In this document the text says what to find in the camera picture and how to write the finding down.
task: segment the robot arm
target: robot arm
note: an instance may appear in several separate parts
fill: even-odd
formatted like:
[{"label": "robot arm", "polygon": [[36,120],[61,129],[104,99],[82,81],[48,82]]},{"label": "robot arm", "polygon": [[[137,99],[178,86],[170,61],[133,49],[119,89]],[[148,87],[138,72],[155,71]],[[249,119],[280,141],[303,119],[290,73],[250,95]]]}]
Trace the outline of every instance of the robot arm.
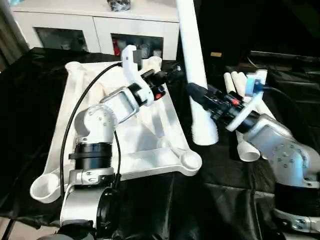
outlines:
[{"label": "robot arm", "polygon": [[69,173],[63,199],[62,230],[72,226],[81,229],[89,223],[97,237],[106,237],[115,227],[115,186],[120,180],[111,164],[115,129],[138,113],[141,106],[160,99],[165,94],[162,84],[167,80],[164,72],[157,71],[159,66],[140,75],[136,50],[128,46],[122,52],[123,71],[132,84],[115,90],[75,117],[78,138],[74,153],[69,155],[75,160],[75,169]]},{"label": "robot arm", "polygon": [[250,111],[250,103],[245,107],[235,92],[224,95],[214,87],[207,90],[194,83],[189,83],[187,90],[211,112],[214,121],[243,133],[243,139],[268,158],[276,180],[274,215],[280,224],[299,232],[320,233],[319,154],[297,142],[290,130],[273,118]]}]

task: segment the shelf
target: shelf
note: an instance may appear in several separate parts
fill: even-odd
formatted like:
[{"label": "shelf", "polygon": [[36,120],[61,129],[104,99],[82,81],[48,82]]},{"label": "shelf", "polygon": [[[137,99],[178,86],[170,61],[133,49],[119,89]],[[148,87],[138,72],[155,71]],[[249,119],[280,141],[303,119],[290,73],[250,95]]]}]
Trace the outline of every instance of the shelf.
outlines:
[{"label": "shelf", "polygon": [[128,11],[113,12],[107,0],[24,0],[12,11],[179,22],[175,0],[134,0],[131,5]]}]

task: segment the black fabric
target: black fabric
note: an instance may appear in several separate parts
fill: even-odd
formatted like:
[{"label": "black fabric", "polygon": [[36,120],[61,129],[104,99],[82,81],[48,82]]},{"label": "black fabric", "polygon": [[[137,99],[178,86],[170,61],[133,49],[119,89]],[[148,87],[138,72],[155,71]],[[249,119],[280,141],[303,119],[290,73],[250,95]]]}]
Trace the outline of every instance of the black fabric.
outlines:
[{"label": "black fabric", "polygon": [[[100,53],[34,48],[0,74],[1,152],[4,153],[0,216],[34,227],[59,224],[60,199],[42,204],[30,197],[29,189],[46,164],[67,79],[64,65],[71,61],[93,63],[118,59]],[[171,64],[165,61],[164,70]],[[225,88],[222,74],[209,82],[221,90]],[[276,79],[274,84],[286,85],[282,90],[308,106],[303,111],[320,142],[316,119],[320,114],[318,78],[295,76],[294,80]],[[174,172],[121,182],[119,226],[113,237],[119,240],[280,238],[270,214],[274,206],[274,177],[269,164],[265,160],[239,161],[236,136],[226,132],[223,126],[219,126],[217,144],[195,145],[184,82],[176,80],[168,88],[189,146],[202,157],[202,168],[193,177]],[[275,101],[271,94],[265,94],[265,100],[275,116],[289,124],[284,116],[290,109],[280,100]],[[298,125],[289,127],[297,138],[301,135],[301,142],[308,142]]]}]

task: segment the white plastic tray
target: white plastic tray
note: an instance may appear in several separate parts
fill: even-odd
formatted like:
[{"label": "white plastic tray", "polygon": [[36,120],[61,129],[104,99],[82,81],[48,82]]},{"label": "white plastic tray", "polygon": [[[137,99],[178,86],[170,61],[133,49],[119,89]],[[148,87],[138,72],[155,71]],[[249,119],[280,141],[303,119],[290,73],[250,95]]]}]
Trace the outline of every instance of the white plastic tray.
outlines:
[{"label": "white plastic tray", "polygon": [[[65,68],[68,79],[60,106],[50,151],[43,174],[30,188],[30,195],[42,202],[51,203],[60,196],[59,162],[63,135],[70,114],[83,90],[103,69],[115,62],[84,63],[69,62]],[[121,67],[105,73],[87,94],[78,111],[99,103],[109,93],[122,86],[129,86]],[[178,120],[169,91],[153,105],[142,106],[135,116],[117,128],[121,148],[121,180],[129,180],[169,172],[195,175],[202,165],[201,157],[190,150]],[[67,186],[69,171],[74,169],[68,156],[74,151],[77,134],[72,125],[64,153],[64,185]],[[117,144],[112,146],[112,166],[117,171]]]}]

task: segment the floor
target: floor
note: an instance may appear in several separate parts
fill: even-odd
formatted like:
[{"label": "floor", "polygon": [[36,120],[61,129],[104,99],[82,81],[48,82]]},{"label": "floor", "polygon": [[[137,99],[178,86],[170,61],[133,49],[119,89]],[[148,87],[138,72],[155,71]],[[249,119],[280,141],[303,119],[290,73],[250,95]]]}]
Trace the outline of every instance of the floor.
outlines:
[{"label": "floor", "polygon": [[[6,230],[8,222],[9,219],[0,217],[1,238]],[[37,230],[31,226],[16,221],[10,234],[9,240],[37,240],[42,236],[54,234],[57,230],[58,228],[56,227],[47,226],[42,226],[40,229]]]}]

